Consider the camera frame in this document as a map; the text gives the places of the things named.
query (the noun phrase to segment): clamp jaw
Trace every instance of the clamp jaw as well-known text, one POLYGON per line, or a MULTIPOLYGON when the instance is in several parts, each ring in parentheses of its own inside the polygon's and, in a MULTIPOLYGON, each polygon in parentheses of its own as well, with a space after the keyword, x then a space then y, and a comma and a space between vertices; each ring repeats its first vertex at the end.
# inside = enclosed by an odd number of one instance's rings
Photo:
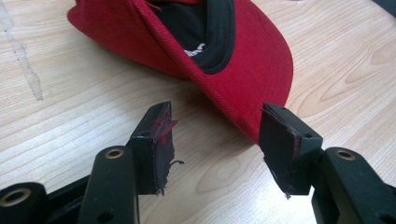
POLYGON ((265 104, 260 147, 275 182, 290 195, 308 195, 318 223, 396 223, 396 189, 359 153, 321 149, 323 138, 287 108, 265 104))
POLYGON ((139 223, 138 195, 164 194, 176 123, 170 102, 154 105, 126 146, 96 155, 91 175, 50 194, 33 182, 0 190, 0 223, 139 223))

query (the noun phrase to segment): black fabric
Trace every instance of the black fabric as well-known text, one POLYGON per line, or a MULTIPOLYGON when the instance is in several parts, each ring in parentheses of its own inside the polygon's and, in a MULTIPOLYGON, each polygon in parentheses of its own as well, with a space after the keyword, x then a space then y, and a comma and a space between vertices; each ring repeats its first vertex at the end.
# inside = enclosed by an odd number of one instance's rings
POLYGON ((153 11, 206 74, 216 74, 233 55, 233 0, 199 5, 156 3, 153 11))

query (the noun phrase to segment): table surface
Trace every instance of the table surface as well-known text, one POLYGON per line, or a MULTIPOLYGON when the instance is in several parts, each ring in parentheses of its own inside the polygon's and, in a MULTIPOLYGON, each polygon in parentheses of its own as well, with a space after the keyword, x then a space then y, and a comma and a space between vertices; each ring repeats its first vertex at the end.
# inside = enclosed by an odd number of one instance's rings
MULTIPOLYGON (((254 1, 294 60, 287 107, 396 185, 396 20, 369 0, 254 1)), ((315 223, 287 200, 262 152, 186 80, 130 62, 66 19, 74 1, 0 0, 0 189, 52 192, 124 145, 151 105, 172 101, 176 157, 165 196, 141 196, 143 223, 315 223)))

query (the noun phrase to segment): red paint mark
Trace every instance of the red paint mark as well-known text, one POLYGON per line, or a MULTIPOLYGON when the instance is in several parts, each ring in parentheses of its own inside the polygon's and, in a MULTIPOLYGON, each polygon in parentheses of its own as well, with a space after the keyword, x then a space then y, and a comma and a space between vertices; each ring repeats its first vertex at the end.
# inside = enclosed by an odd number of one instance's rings
POLYGON ((155 134, 151 135, 152 139, 164 145, 166 144, 166 135, 177 125, 177 120, 171 120, 170 114, 164 113, 163 116, 154 121, 153 124, 157 126, 158 129, 155 134))

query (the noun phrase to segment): screw hole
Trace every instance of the screw hole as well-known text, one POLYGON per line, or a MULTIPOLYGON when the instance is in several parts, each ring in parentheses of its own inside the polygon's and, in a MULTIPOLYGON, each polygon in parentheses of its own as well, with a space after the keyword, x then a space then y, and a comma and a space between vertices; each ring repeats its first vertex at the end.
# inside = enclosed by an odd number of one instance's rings
POLYGON ((336 154, 337 154, 338 157, 340 157, 340 158, 342 158, 344 160, 347 160, 347 161, 356 160, 356 157, 354 155, 352 155, 351 153, 346 152, 344 150, 337 150, 336 154))
POLYGON ((108 159, 116 159, 120 156, 122 156, 123 150, 122 149, 111 149, 106 153, 106 158, 108 159))
POLYGON ((32 191, 30 189, 15 189, 0 199, 0 206, 10 207, 25 201, 32 191))
POLYGON ((105 212, 101 213, 96 220, 99 223, 107 223, 107 222, 111 221, 111 219, 113 219, 113 218, 114 218, 113 213, 111 213, 110 211, 105 211, 105 212))

